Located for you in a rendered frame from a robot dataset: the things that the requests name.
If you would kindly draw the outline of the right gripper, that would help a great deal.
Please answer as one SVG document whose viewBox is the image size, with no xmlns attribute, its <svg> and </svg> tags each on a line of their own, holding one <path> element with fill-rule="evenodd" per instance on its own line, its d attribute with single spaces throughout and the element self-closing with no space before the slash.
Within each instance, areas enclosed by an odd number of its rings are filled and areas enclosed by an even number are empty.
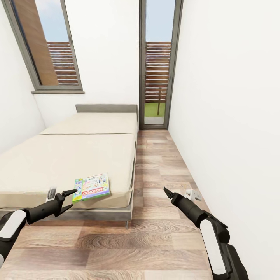
<svg viewBox="0 0 280 280">
<path fill-rule="evenodd" d="M 185 198 L 183 195 L 179 194 L 178 192 L 172 192 L 169 189 L 163 189 L 167 196 L 172 199 L 171 203 L 178 207 L 183 214 L 188 218 L 188 213 L 193 207 L 198 207 L 193 201 L 188 198 Z M 188 218 L 189 219 L 189 218 Z"/>
</svg>

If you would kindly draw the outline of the board game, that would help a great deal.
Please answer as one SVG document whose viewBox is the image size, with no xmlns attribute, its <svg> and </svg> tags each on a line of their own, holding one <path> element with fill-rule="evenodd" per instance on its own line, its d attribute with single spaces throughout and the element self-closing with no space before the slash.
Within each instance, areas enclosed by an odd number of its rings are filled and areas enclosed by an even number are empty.
<svg viewBox="0 0 280 280">
<path fill-rule="evenodd" d="M 109 174 L 103 173 L 75 180 L 78 191 L 73 194 L 72 202 L 77 203 L 110 194 Z"/>
</svg>

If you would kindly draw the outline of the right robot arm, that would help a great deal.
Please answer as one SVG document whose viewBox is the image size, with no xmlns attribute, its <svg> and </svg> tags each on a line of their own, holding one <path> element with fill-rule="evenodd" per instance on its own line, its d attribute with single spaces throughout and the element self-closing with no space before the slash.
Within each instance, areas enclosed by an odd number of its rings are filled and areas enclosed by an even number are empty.
<svg viewBox="0 0 280 280">
<path fill-rule="evenodd" d="M 171 203 L 201 230 L 208 261 L 214 280 L 249 280 L 234 246 L 228 244 L 230 234 L 228 226 L 206 210 L 201 210 L 194 202 L 202 200 L 202 195 L 193 189 L 187 189 L 187 195 L 163 189 L 172 199 Z"/>
</svg>

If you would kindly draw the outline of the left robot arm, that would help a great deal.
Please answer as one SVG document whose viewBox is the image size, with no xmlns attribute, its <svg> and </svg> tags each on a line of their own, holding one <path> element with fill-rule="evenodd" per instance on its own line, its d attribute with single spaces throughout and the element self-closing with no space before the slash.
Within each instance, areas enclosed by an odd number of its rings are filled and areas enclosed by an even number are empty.
<svg viewBox="0 0 280 280">
<path fill-rule="evenodd" d="M 69 210 L 73 204 L 62 207 L 65 197 L 74 194 L 78 190 L 56 193 L 57 186 L 49 187 L 46 203 L 35 208 L 24 208 L 5 215 L 0 221 L 0 269 L 9 255 L 20 231 L 28 224 L 44 219 L 54 214 L 55 217 Z"/>
</svg>

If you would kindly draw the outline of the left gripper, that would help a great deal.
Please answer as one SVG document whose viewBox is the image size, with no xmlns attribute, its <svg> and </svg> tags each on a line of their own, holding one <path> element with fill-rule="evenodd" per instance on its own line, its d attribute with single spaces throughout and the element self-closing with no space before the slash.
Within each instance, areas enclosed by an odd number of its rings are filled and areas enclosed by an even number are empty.
<svg viewBox="0 0 280 280">
<path fill-rule="evenodd" d="M 77 191 L 78 190 L 75 189 L 75 190 L 63 191 L 62 194 L 57 193 L 55 195 L 54 200 L 41 204 L 40 206 L 43 212 L 42 218 L 44 219 L 48 216 L 51 216 L 52 214 L 54 214 L 55 217 L 58 217 L 59 215 L 69 210 L 73 206 L 73 204 L 62 207 L 64 199 L 65 197 L 74 194 Z"/>
</svg>

